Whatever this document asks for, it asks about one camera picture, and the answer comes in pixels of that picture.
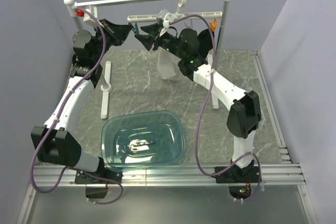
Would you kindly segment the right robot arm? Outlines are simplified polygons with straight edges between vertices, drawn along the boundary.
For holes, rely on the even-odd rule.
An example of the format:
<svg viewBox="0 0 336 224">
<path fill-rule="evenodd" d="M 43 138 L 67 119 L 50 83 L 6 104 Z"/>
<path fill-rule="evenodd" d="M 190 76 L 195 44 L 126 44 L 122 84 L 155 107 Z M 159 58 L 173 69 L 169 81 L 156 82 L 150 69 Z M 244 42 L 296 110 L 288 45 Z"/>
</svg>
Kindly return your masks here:
<svg viewBox="0 0 336 224">
<path fill-rule="evenodd" d="M 209 55 L 215 50 L 212 24 L 200 33 L 184 28 L 172 35 L 164 29 L 162 22 L 143 26 L 143 33 L 135 38 L 146 50 L 159 51 L 157 72 L 162 79 L 174 77 L 178 68 L 182 75 L 207 89 L 226 107 L 229 111 L 226 125 L 234 137 L 230 170 L 234 180 L 243 182 L 254 165 L 253 142 L 261 121 L 258 94 L 235 86 L 213 68 L 215 56 Z"/>
</svg>

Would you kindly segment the teal plastic clip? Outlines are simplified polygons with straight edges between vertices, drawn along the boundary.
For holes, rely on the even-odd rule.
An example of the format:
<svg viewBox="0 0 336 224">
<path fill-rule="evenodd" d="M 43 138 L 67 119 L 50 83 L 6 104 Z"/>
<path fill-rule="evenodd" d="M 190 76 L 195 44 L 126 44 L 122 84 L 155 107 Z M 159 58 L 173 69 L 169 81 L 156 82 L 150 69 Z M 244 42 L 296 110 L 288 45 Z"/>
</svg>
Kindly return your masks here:
<svg viewBox="0 0 336 224">
<path fill-rule="evenodd" d="M 132 25 L 132 31 L 135 35 L 138 35 L 139 34 L 139 28 L 138 28 L 138 25 L 137 23 L 130 23 L 130 25 Z"/>
</svg>

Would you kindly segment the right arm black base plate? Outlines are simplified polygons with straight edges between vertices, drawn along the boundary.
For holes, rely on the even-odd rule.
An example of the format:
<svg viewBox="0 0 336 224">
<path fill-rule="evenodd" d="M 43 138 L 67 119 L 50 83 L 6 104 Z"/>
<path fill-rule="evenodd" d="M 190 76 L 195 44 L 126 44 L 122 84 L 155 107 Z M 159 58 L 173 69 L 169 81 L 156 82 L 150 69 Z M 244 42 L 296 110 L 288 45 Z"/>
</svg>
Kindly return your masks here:
<svg viewBox="0 0 336 224">
<path fill-rule="evenodd" d="M 245 201 L 253 195 L 252 184 L 262 182 L 259 167 L 252 162 L 245 168 L 234 165 L 228 171 L 215 177 L 217 184 L 230 184 L 229 193 L 234 200 Z"/>
</svg>

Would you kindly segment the white underwear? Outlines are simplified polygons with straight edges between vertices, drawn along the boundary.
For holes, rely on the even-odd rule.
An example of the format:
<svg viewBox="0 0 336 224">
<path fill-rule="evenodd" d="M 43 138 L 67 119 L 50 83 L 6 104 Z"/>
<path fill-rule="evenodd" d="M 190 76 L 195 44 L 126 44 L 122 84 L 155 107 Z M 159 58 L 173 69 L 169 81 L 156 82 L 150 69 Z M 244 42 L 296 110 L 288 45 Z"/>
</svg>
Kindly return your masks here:
<svg viewBox="0 0 336 224">
<path fill-rule="evenodd" d="M 165 49 L 159 49 L 159 56 L 157 61 L 157 72 L 158 75 L 163 79 L 167 80 L 176 75 L 175 65 L 177 57 Z"/>
</svg>

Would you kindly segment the white plastic clip hanger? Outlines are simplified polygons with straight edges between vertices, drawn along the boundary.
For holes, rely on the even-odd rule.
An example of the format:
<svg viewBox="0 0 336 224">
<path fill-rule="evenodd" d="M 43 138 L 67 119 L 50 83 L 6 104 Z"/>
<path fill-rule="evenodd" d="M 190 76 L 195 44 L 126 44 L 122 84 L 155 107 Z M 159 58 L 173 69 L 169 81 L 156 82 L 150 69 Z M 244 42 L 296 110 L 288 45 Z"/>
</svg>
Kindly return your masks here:
<svg viewBox="0 0 336 224">
<path fill-rule="evenodd" d="M 186 6 L 187 0 L 178 0 L 177 10 L 176 12 L 172 13 L 175 15 L 175 20 L 181 19 L 185 16 L 191 15 L 199 15 L 205 19 L 212 19 L 212 18 L 221 18 L 223 12 L 216 11 L 216 12 L 199 12 L 199 13 L 183 13 L 182 8 Z M 142 22 L 158 22 L 158 14 L 155 15 L 131 15 L 127 17 L 127 21 L 129 23 L 142 23 Z"/>
</svg>

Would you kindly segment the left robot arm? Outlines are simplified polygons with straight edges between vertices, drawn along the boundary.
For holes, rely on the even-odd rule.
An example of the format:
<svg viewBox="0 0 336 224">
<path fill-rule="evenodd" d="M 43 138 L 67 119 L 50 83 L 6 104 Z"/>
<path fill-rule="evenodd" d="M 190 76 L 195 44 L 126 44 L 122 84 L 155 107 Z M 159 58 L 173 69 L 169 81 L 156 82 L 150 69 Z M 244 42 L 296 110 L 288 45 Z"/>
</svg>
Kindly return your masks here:
<svg viewBox="0 0 336 224">
<path fill-rule="evenodd" d="M 85 170 L 94 183 L 100 183 L 106 177 L 103 160 L 86 153 L 71 131 L 85 101 L 99 82 L 101 56 L 111 46 L 121 46 L 132 30 L 130 24 L 117 25 L 106 19 L 99 22 L 102 26 L 95 29 L 95 35 L 84 29 L 74 34 L 74 56 L 65 93 L 44 125 L 31 131 L 39 161 Z"/>
</svg>

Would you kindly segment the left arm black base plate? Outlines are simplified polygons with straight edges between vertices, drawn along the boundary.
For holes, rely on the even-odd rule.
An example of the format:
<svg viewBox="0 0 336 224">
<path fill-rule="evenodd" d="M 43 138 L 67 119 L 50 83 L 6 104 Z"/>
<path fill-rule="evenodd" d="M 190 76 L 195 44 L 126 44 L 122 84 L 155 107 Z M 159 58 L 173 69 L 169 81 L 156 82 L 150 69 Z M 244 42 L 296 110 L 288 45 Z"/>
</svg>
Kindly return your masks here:
<svg viewBox="0 0 336 224">
<path fill-rule="evenodd" d="M 76 171 L 75 185 L 84 185 L 86 197 L 90 200 L 104 199 L 111 185 L 110 180 L 121 183 L 122 172 L 105 169 L 102 173 Z"/>
</svg>

